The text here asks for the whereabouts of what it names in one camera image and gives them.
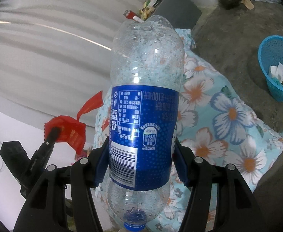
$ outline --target blue plastic basket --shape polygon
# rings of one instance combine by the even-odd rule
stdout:
[[[283,64],[283,36],[269,36],[261,42],[258,62],[266,77],[270,94],[276,101],[283,102],[283,88],[268,76],[270,66],[278,66],[279,62]]]

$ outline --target white flower pattern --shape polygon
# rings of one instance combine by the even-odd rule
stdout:
[[[272,142],[275,144],[275,146],[278,148],[278,149],[281,149],[283,150],[283,136],[279,136],[279,137],[273,137],[272,138]]]
[[[188,101],[179,95],[178,118],[177,118],[177,135],[181,135],[185,127],[193,127],[197,124],[198,115]]]
[[[184,84],[184,92],[181,93],[188,102],[195,108],[196,105],[198,106],[206,106],[211,96],[206,94],[205,92],[210,90],[214,85],[214,81],[211,78],[190,78]]]
[[[183,183],[183,182],[179,179],[179,175],[178,175],[178,173],[177,173],[177,170],[176,170],[176,167],[175,167],[175,164],[174,164],[174,163],[171,164],[170,175],[175,177],[175,181],[176,181],[177,183]]]
[[[184,75],[186,78],[205,78],[206,75],[215,74],[217,71],[208,63],[197,60],[194,57],[184,59]]]
[[[170,195],[167,204],[164,208],[166,218],[172,220],[175,217],[175,213],[178,210],[175,205],[177,204],[177,196],[173,185],[170,185]]]
[[[253,127],[250,113],[237,98],[229,99],[221,92],[213,95],[210,105],[221,112],[212,121],[216,138],[225,139],[230,134],[232,145],[241,144],[246,138],[245,127]]]
[[[203,157],[210,164],[215,165],[213,159],[224,156],[228,143],[224,140],[212,141],[212,139],[209,128],[204,127],[197,131],[195,141],[187,138],[181,142],[181,145],[191,148],[195,156]]]
[[[250,135],[240,144],[240,150],[240,156],[234,151],[227,151],[223,165],[234,164],[248,185],[256,185],[263,175],[261,169],[267,162],[265,151],[261,150],[256,154],[256,143]]]

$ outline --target orange flower center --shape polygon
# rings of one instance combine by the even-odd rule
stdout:
[[[178,120],[181,120],[181,113],[180,113],[180,111],[178,111]]]
[[[203,71],[204,69],[205,69],[205,67],[202,66],[202,65],[196,66],[196,67],[194,68],[195,71]]]
[[[235,120],[237,118],[237,112],[234,107],[231,107],[228,113],[230,120]]]
[[[196,100],[200,99],[202,96],[201,84],[189,90],[188,93],[190,94],[190,102],[195,102]]]
[[[255,170],[255,166],[256,166],[255,159],[253,158],[245,159],[243,162],[243,166],[246,169],[246,171],[252,173]]]
[[[208,147],[202,146],[196,150],[195,156],[207,158],[209,154],[209,149]]]

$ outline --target concrete floor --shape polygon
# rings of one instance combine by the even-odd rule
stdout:
[[[257,51],[269,35],[283,36],[283,5],[253,2],[255,8],[218,6],[195,34],[199,55],[231,82],[240,98],[275,131],[283,131],[283,103],[269,94]],[[283,153],[254,195],[271,231],[283,221]]]

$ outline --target barcode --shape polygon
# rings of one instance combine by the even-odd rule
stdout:
[[[110,142],[111,177],[129,187],[135,187],[137,148]]]

